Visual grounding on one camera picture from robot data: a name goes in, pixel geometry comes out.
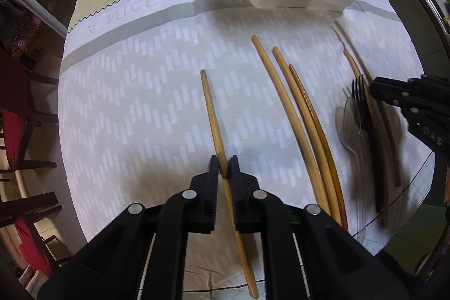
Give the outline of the wooden chopstick gripped later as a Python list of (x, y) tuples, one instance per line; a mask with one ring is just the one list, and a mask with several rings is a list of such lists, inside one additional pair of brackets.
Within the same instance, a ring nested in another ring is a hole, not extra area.
[(226, 159), (226, 151), (221, 136), (221, 129), (213, 105), (213, 98), (210, 90), (210, 85), (208, 82), (207, 72), (204, 69), (201, 69), (201, 84), (203, 88), (203, 95), (208, 113), (210, 131), (213, 139), (213, 147), (215, 149), (216, 156), (219, 160), (220, 174), (221, 177), (223, 178), (226, 207), (229, 213), (233, 234), (237, 244), (237, 250), (240, 258), (240, 265), (242, 267), (242, 271), (246, 280), (250, 297), (252, 299), (258, 299), (259, 292), (255, 280), (255, 273), (253, 270), (253, 265), (251, 264), (251, 260), (249, 259), (249, 254), (247, 253), (244, 237), (238, 231), (236, 231), (234, 227), (231, 185), (227, 179), (228, 160)]

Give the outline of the long wooden chopstick right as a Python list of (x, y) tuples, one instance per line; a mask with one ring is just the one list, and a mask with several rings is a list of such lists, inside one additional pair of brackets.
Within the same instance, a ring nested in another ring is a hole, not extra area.
[(366, 133), (372, 168), (375, 194), (375, 211), (381, 215), (381, 227), (388, 227), (388, 173), (381, 146), (381, 135), (377, 128), (375, 108), (372, 106), (364, 75), (361, 74), (356, 61), (347, 49), (345, 58), (354, 73), (351, 97), (356, 102), (360, 116), (360, 128)]

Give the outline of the clear plastic spoon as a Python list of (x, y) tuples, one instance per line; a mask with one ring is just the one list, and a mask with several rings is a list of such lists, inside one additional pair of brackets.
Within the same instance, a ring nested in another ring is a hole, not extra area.
[(354, 98), (348, 97), (343, 111), (343, 144), (347, 152), (354, 158), (356, 164), (356, 186), (358, 197), (365, 200), (366, 181), (364, 153), (361, 142), (361, 118)]

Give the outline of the wooden chopstick on table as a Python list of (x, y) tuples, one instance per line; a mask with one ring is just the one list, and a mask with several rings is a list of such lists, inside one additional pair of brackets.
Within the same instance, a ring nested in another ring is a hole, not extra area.
[(289, 65), (285, 61), (284, 56), (282, 56), (280, 49), (274, 46), (271, 51), (275, 60), (278, 63), (278, 66), (282, 70), (283, 75), (285, 76), (286, 82), (291, 90), (296, 105), (298, 106), (298, 110), (300, 112), (300, 116), (302, 117), (303, 124), (306, 127), (306, 131), (310, 139), (310, 143), (312, 145), (314, 156), (316, 158), (316, 162), (318, 163), (319, 172), (321, 173), (321, 177), (323, 179), (323, 185), (327, 193), (327, 199), (331, 209), (332, 217), (338, 224), (342, 226), (340, 210), (336, 198), (336, 192), (332, 182), (330, 168), (327, 162), (326, 155), (324, 154), (324, 149), (321, 145), (319, 136), (314, 126), (314, 122), (311, 118), (310, 111), (308, 110), (308, 107), (305, 103), (305, 100), (303, 99), (298, 84), (295, 81), (294, 76), (291, 74)]
[(326, 138), (326, 136), (325, 136), (325, 134), (323, 132), (323, 128), (322, 128), (322, 126), (320, 124), (319, 118), (318, 118), (318, 116), (316, 114), (316, 111), (315, 111), (314, 106), (313, 106), (313, 104), (311, 102), (311, 99), (309, 98), (309, 96), (307, 94), (307, 91), (306, 91), (305, 87), (303, 86), (303, 84), (302, 84), (302, 82), (301, 82), (301, 80), (300, 80), (300, 78), (298, 76), (298, 73), (296, 72), (296, 70), (295, 70), (295, 68), (294, 68), (294, 66), (292, 64), (289, 65), (289, 69), (291, 71), (291, 74), (294, 76), (294, 79), (295, 79), (295, 81), (298, 84), (298, 87), (299, 87), (300, 92), (301, 92), (301, 94), (303, 96), (303, 99), (305, 100), (305, 103), (306, 103), (306, 105), (308, 107), (308, 110), (310, 111), (310, 115), (311, 115), (311, 118), (312, 118), (312, 120), (314, 122), (314, 126), (315, 126), (317, 134), (319, 136), (319, 140), (320, 140), (321, 145), (322, 145), (322, 147), (324, 149), (324, 154), (326, 155), (326, 158), (327, 158), (327, 162), (328, 162), (328, 165), (329, 165), (329, 168), (330, 168), (330, 173), (331, 173), (331, 176), (332, 176), (333, 186), (334, 186), (334, 189), (335, 189), (335, 192), (336, 192), (336, 198), (337, 198), (338, 206), (339, 206), (339, 210), (340, 210), (342, 226), (345, 229), (345, 231), (348, 231), (348, 218), (347, 218), (347, 213), (346, 213), (346, 210), (345, 210), (345, 200), (344, 200), (344, 197), (343, 197), (342, 187), (341, 187), (341, 184), (340, 184), (340, 181), (339, 181), (339, 176), (338, 176), (338, 173), (337, 173), (337, 170), (336, 170), (335, 161), (334, 161), (334, 159), (332, 157), (330, 146), (329, 146), (327, 138)]
[(298, 114), (294, 108), (291, 99), (289, 98), (285, 86), (282, 83), (281, 78), (279, 77), (277, 71), (275, 70), (274, 65), (272, 64), (268, 54), (263, 48), (261, 42), (259, 41), (256, 35), (251, 36), (251, 40), (253, 45), (258, 53), (259, 58), (261, 59), (266, 71), (268, 72), (269, 78), (271, 79), (272, 84), (281, 100), (282, 107), (287, 115), (287, 119), (291, 125), (294, 136), (297, 140), (299, 149), (303, 156), (303, 160), (307, 169), (307, 173), (309, 174), (310, 183), (313, 188), (314, 196), (316, 198), (316, 202), (321, 209), (324, 209), (326, 213), (330, 214), (330, 206), (327, 199), (327, 194), (325, 191), (325, 187), (323, 185), (323, 181), (320, 175), (320, 171), (312, 151), (310, 147), (310, 143), (308, 141), (307, 135), (301, 125)]

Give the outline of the white patterned tablecloth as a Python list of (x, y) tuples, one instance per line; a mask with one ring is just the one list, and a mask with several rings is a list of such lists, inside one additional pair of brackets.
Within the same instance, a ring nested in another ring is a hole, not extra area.
[(187, 190), (210, 157), (237, 156), (262, 192), (326, 210), (370, 253), (429, 193), (435, 155), (398, 108), (369, 110), (382, 151), (375, 202), (354, 80), (423, 68), (388, 0), (343, 12), (250, 0), (77, 0), (58, 92), (62, 158), (78, 220), (94, 239), (130, 204)]

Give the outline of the red dining chair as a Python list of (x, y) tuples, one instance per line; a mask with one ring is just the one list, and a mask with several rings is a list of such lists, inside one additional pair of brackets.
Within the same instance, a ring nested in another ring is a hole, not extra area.
[[(1, 121), (3, 126), (4, 150), (8, 168), (1, 173), (36, 170), (39, 168), (56, 168), (53, 161), (27, 160), (25, 155), (30, 137), (36, 126), (41, 123), (57, 123), (58, 116), (36, 110), (30, 90), (31, 72), (6, 51), (1, 51)], [(59, 268), (57, 262), (42, 243), (33, 221), (28, 217), (33, 210), (55, 206), (57, 198), (54, 193), (40, 199), (28, 197), (24, 202), (17, 200), (6, 204), (4, 217), (9, 225), (14, 225), (21, 244), (24, 259), (35, 272), (40, 271), (50, 277)]]

